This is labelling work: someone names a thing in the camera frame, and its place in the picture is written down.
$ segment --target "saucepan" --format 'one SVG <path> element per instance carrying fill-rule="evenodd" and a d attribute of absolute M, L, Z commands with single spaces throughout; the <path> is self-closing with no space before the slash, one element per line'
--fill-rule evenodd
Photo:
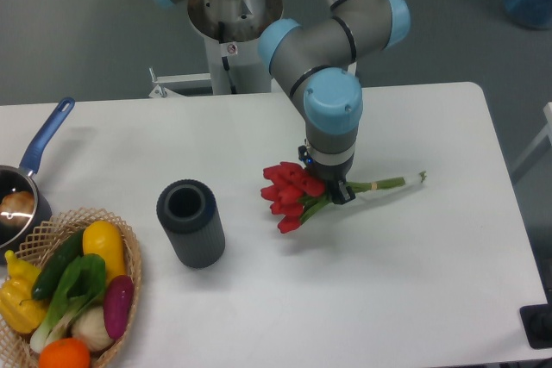
<path fill-rule="evenodd" d="M 75 101 L 63 98 L 44 125 L 31 140 L 19 167 L 0 165 L 0 265 L 5 265 L 4 254 L 17 251 L 27 234 L 52 216 L 46 198 L 33 180 L 41 165 L 42 153 Z"/>

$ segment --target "cucumber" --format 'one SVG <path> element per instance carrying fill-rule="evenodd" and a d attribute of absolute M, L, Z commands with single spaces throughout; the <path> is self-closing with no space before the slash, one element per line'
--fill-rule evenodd
<path fill-rule="evenodd" d="M 34 282 L 33 289 L 31 290 L 33 299 L 41 301 L 50 299 L 53 296 L 66 267 L 83 254 L 84 232 L 85 230 L 81 229 L 72 234 L 56 249 L 44 266 L 44 269 L 38 275 L 36 282 Z"/>

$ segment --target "yellow bell pepper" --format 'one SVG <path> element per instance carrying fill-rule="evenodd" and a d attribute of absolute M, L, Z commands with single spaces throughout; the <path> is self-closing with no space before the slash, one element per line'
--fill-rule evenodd
<path fill-rule="evenodd" d="M 12 250 L 8 250 L 4 257 L 8 264 L 8 275 L 10 278 L 23 278 L 33 284 L 41 273 L 41 270 L 35 265 L 16 257 Z"/>
<path fill-rule="evenodd" d="M 94 221 L 83 234 L 83 253 L 94 253 L 105 261 L 106 284 L 113 278 L 126 275 L 124 244 L 119 229 L 108 221 Z"/>
<path fill-rule="evenodd" d="M 33 284 L 11 278 L 0 288 L 0 315 L 20 334 L 30 334 L 46 316 L 47 304 L 31 299 Z"/>

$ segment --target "blue handle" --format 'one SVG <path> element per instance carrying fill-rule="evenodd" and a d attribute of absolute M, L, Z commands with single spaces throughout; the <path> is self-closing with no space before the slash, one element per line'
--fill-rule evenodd
<path fill-rule="evenodd" d="M 37 173 L 41 166 L 42 153 L 46 148 L 47 143 L 53 137 L 63 121 L 67 118 L 75 106 L 75 100 L 72 98 L 63 98 L 57 107 L 53 110 L 53 113 L 48 117 L 44 125 L 34 136 L 31 143 L 28 145 L 27 150 L 23 154 L 21 163 L 19 166 L 26 170 L 30 170 L 33 173 Z"/>

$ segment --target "tulip bouquet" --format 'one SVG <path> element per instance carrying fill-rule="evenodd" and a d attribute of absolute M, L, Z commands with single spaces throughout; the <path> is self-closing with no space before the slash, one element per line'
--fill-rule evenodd
<path fill-rule="evenodd" d="M 273 215 L 283 215 L 278 223 L 281 233 L 297 230 L 316 212 L 332 203 L 326 184 L 319 178 L 310 175 L 308 170 L 297 163 L 282 161 L 278 165 L 263 170 L 263 177 L 272 185 L 260 190 L 260 195 L 270 202 Z M 414 176 L 388 178 L 372 183 L 347 182 L 347 186 L 355 193 L 372 190 L 390 190 L 411 184 L 422 183 L 425 172 Z"/>

